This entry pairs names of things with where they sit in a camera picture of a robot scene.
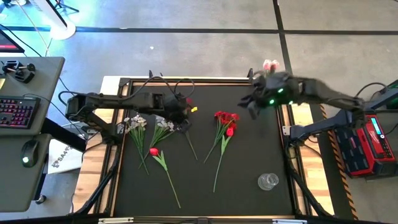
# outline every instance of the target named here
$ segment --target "bouquet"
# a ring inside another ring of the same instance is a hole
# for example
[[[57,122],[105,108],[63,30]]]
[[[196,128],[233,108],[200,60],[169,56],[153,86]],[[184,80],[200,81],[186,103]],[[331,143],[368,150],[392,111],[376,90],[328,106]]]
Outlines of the bouquet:
[[[209,153],[206,156],[206,159],[203,163],[207,161],[209,158],[210,154],[213,152],[213,149],[216,147],[216,145],[221,141],[221,138],[224,137],[224,134],[226,133],[228,128],[232,128],[232,130],[236,129],[236,121],[239,120],[239,115],[236,113],[227,113],[223,111],[219,111],[214,114],[215,119],[217,120],[217,132],[216,132],[216,137],[214,139],[213,146],[211,147]]]
[[[152,137],[152,140],[150,141],[149,149],[153,148],[157,143],[159,143],[161,140],[169,137],[174,132],[175,132],[175,129],[174,129],[173,122],[166,122],[166,120],[163,117],[156,115],[155,132]],[[147,151],[147,154],[145,155],[144,160],[141,162],[138,169],[141,168],[141,166],[143,164],[145,165],[145,160],[147,159],[149,153],[150,153],[150,150]]]
[[[172,186],[173,192],[174,192],[174,197],[177,201],[177,205],[179,208],[181,208],[180,202],[178,201],[178,197],[177,197],[177,193],[175,193],[175,189],[173,186],[173,182],[172,179],[170,178],[170,174],[168,172],[167,169],[167,165],[166,165],[166,161],[164,159],[164,154],[163,151],[160,153],[159,155],[159,150],[157,150],[156,148],[151,148],[149,149],[150,154],[152,155],[152,157],[163,167],[163,169],[166,171],[167,177],[169,178],[170,181],[170,185]]]
[[[149,175],[148,168],[145,164],[145,159],[143,155],[144,148],[144,136],[145,136],[145,126],[147,125],[147,121],[141,117],[139,114],[133,118],[125,118],[124,122],[127,124],[126,133],[129,133],[131,138],[136,143],[139,156],[141,158],[141,162],[145,167],[145,171]]]
[[[228,144],[229,140],[231,139],[231,137],[234,135],[234,130],[236,129],[236,125],[233,127],[230,127],[226,130],[225,135],[226,135],[226,139],[225,136],[223,134],[223,140],[221,142],[221,155],[220,155],[220,161],[218,162],[218,167],[217,167],[217,172],[216,172],[216,178],[214,179],[214,186],[213,186],[213,193],[216,191],[216,183],[217,183],[217,177],[218,177],[218,171],[220,169],[220,165],[221,165],[221,160],[223,158],[223,154],[225,152],[225,148],[226,145]]]

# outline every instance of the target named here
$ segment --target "keyboard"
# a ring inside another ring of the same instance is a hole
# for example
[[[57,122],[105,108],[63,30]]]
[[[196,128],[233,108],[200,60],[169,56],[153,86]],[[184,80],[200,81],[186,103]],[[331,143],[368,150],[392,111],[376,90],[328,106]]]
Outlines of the keyboard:
[[[0,128],[29,129],[40,98],[0,96]]]

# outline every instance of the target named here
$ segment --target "pink flower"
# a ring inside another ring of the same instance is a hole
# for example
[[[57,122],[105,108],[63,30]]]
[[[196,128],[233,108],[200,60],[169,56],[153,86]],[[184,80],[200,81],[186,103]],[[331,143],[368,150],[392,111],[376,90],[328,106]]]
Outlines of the pink flower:
[[[233,129],[233,128],[228,128],[228,129],[226,130],[226,135],[227,135],[228,137],[231,137],[232,135],[234,135],[234,129]]]
[[[158,156],[159,155],[159,150],[157,148],[150,148],[149,153],[153,156]]]

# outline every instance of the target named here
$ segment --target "clear plastic cup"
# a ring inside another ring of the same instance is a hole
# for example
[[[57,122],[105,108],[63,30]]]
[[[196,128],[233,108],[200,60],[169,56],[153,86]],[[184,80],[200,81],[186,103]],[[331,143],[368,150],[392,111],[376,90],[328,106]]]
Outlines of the clear plastic cup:
[[[279,178],[276,174],[261,174],[258,179],[259,187],[262,190],[272,190],[279,183]]]

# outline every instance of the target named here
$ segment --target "gray desk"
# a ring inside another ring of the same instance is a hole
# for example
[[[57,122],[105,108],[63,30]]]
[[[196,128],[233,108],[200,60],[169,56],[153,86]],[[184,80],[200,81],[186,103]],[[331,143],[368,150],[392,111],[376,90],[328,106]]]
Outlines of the gray desk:
[[[35,77],[28,84],[21,83],[8,75],[0,89],[0,96],[23,96],[27,93],[33,93],[51,100],[65,62],[63,57],[7,57],[1,60],[18,60],[23,65],[33,63],[36,66],[36,72]],[[33,136],[39,134],[49,110],[49,104],[47,100],[40,101],[39,110],[30,129],[0,128],[0,136],[13,136],[16,134]]]
[[[30,201],[39,183],[48,152],[51,135],[40,134],[39,158],[35,166],[26,168],[21,162],[21,149],[31,136],[0,137],[0,211],[23,212],[29,208]]]
[[[18,60],[23,65],[33,63],[36,67],[35,77],[28,84],[7,76],[0,89],[0,96],[23,96],[33,93],[48,100],[52,99],[65,62],[63,57],[4,57],[0,60]],[[30,201],[37,199],[45,178],[45,155],[51,138],[78,150],[85,149],[83,139],[46,118],[49,104],[47,100],[40,101],[30,129],[0,128],[0,212],[26,211]],[[25,168],[21,164],[21,149],[24,143],[32,138],[39,140],[39,160],[34,167]]]

